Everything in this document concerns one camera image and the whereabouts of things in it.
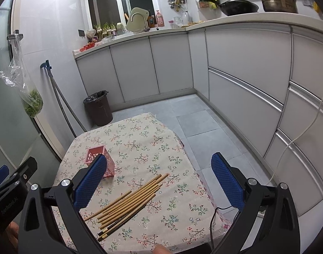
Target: chopsticks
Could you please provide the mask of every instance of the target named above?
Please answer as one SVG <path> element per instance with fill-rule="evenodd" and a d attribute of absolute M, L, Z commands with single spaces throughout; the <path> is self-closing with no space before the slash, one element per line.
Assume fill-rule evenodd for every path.
<path fill-rule="evenodd" d="M 134 200 L 139 194 L 147 192 L 151 187 L 157 185 L 159 182 L 161 182 L 164 178 L 166 178 L 168 174 L 165 174 L 164 176 L 161 176 L 161 174 L 154 177 L 152 180 L 150 180 L 148 183 L 146 183 L 144 186 L 136 190 L 135 192 L 131 193 L 127 196 L 127 198 L 122 199 L 118 202 L 117 205 L 110 207 L 110 209 L 103 211 L 103 214 L 98 216 L 98 222 L 103 221 L 106 219 L 106 216 L 112 216 L 115 212 L 115 210 L 122 208 L 125 206 L 128 202 Z"/>
<path fill-rule="evenodd" d="M 116 225 L 114 225 L 112 228 L 107 229 L 104 231 L 103 235 L 101 235 L 97 241 L 101 242 L 102 240 L 104 240 L 106 237 L 108 237 L 110 234 L 112 234 L 113 232 L 115 232 L 116 230 L 118 230 L 118 228 L 120 228 L 121 226 L 123 226 L 126 221 L 130 220 L 132 218 L 132 216 L 134 216 L 139 210 L 141 210 L 145 205 L 147 205 L 147 203 L 152 200 L 152 198 L 155 196 L 156 194 L 153 194 L 152 196 L 150 196 L 147 200 L 145 200 L 141 205 L 139 205 L 136 209 L 134 209 L 130 214 L 128 214 L 126 217 L 124 217 L 122 220 L 120 220 Z"/>
<path fill-rule="evenodd" d="M 162 186 L 162 184 L 159 185 L 159 182 L 163 181 L 167 176 L 168 174 L 163 176 L 159 174 L 155 176 L 152 180 L 144 184 L 136 191 L 126 192 L 124 195 L 109 203 L 103 209 L 86 218 L 86 220 L 89 220 L 92 217 L 98 216 L 98 223 L 101 224 L 99 228 L 102 229 L 102 231 L 98 233 L 98 241 L 102 241 L 113 232 L 121 228 L 134 215 L 142 210 L 147 203 L 156 196 L 155 193 Z"/>
<path fill-rule="evenodd" d="M 89 219 L 92 219 L 93 217 L 96 217 L 98 214 L 102 213 L 103 211 L 109 209 L 112 205 L 120 201 L 121 199 L 125 198 L 128 194 L 130 194 L 132 191 L 127 191 L 124 195 L 121 195 L 119 198 L 116 198 L 114 201 L 110 202 L 107 206 L 105 206 L 103 209 L 99 210 L 95 214 L 92 214 L 91 216 L 87 217 L 84 221 L 87 221 Z"/>

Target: floral tablecloth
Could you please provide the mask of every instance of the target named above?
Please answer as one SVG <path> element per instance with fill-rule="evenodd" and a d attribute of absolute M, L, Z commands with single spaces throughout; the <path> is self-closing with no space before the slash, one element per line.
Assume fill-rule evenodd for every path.
<path fill-rule="evenodd" d="M 102 179 L 88 206 L 80 210 L 83 218 L 120 194 L 136 190 L 155 175 L 169 173 L 147 206 L 100 242 L 106 252 L 151 253 L 156 243 L 160 243 L 177 253 L 210 240 L 209 224 L 216 204 L 211 202 L 176 134 L 151 113 L 78 136 L 59 167 L 55 185 L 86 167 L 84 159 L 88 148 L 104 144 L 115 161 L 115 176 Z M 59 210 L 53 210 L 64 241 L 73 248 Z M 100 225 L 96 218 L 86 224 L 97 237 Z M 230 225 L 217 213 L 213 237 L 223 236 Z"/>

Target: kitchen cabinet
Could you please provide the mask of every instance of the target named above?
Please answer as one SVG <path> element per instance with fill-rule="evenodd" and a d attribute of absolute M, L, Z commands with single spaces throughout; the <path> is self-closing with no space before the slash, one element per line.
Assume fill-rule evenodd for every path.
<path fill-rule="evenodd" d="M 208 65 L 285 101 L 291 69 L 288 25 L 242 23 L 206 30 Z"/>
<path fill-rule="evenodd" d="M 296 138 L 313 121 L 319 104 L 319 98 L 291 82 L 279 128 L 289 138 Z M 323 106 L 313 126 L 295 144 L 323 179 Z"/>
<path fill-rule="evenodd" d="M 289 142 L 291 139 L 282 131 L 278 130 L 275 133 L 265 156 L 267 164 L 273 171 Z M 294 143 L 285 151 L 276 176 L 288 185 L 299 216 L 323 199 L 323 183 L 318 173 Z"/>
<path fill-rule="evenodd" d="M 77 65 L 88 95 L 107 90 L 110 106 L 124 102 L 109 49 L 82 57 Z"/>
<path fill-rule="evenodd" d="M 189 40 L 186 33 L 150 37 L 160 93 L 193 88 Z"/>
<path fill-rule="evenodd" d="M 275 133 L 282 105 L 251 85 L 209 69 L 209 97 L 261 156 Z"/>
<path fill-rule="evenodd" d="M 147 37 L 112 45 L 111 54 L 125 102 L 159 94 Z"/>
<path fill-rule="evenodd" d="M 323 96 L 323 35 L 293 28 L 292 80 Z"/>
<path fill-rule="evenodd" d="M 191 52 L 193 87 L 209 99 L 205 31 L 191 31 L 189 32 L 188 37 Z"/>

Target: white countertop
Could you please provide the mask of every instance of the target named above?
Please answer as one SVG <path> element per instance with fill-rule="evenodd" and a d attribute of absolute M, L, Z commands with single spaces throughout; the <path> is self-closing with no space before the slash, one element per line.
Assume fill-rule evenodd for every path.
<path fill-rule="evenodd" d="M 297 25 L 309 29 L 313 29 L 323 33 L 323 20 L 318 20 L 306 15 L 295 14 L 295 13 L 286 13 L 286 12 L 256 12 L 256 13 L 247 13 L 234 16 L 222 17 L 210 21 L 206 21 L 197 25 L 193 25 L 187 28 L 177 28 L 177 29 L 152 29 L 149 32 L 139 33 L 137 35 L 128 34 L 128 36 L 123 35 L 118 37 L 113 41 L 98 45 L 96 47 L 90 48 L 86 51 L 74 55 L 74 58 L 77 59 L 88 53 L 92 53 L 96 50 L 103 49 L 110 45 L 118 44 L 124 41 L 137 39 L 141 37 L 147 37 L 151 35 L 165 34 L 171 32 L 186 32 L 195 29 L 206 28 L 210 26 L 229 24 L 229 23 L 243 23 L 243 22 L 267 22 L 267 23 L 285 23 L 290 25 Z"/>

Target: frying pan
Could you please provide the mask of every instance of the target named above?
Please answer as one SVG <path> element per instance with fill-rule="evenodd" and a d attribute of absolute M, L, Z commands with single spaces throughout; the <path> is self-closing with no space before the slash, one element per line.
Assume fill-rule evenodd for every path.
<path fill-rule="evenodd" d="M 215 0 L 199 0 L 215 3 L 227 16 L 257 12 L 259 7 L 246 0 L 228 0 L 222 4 Z"/>

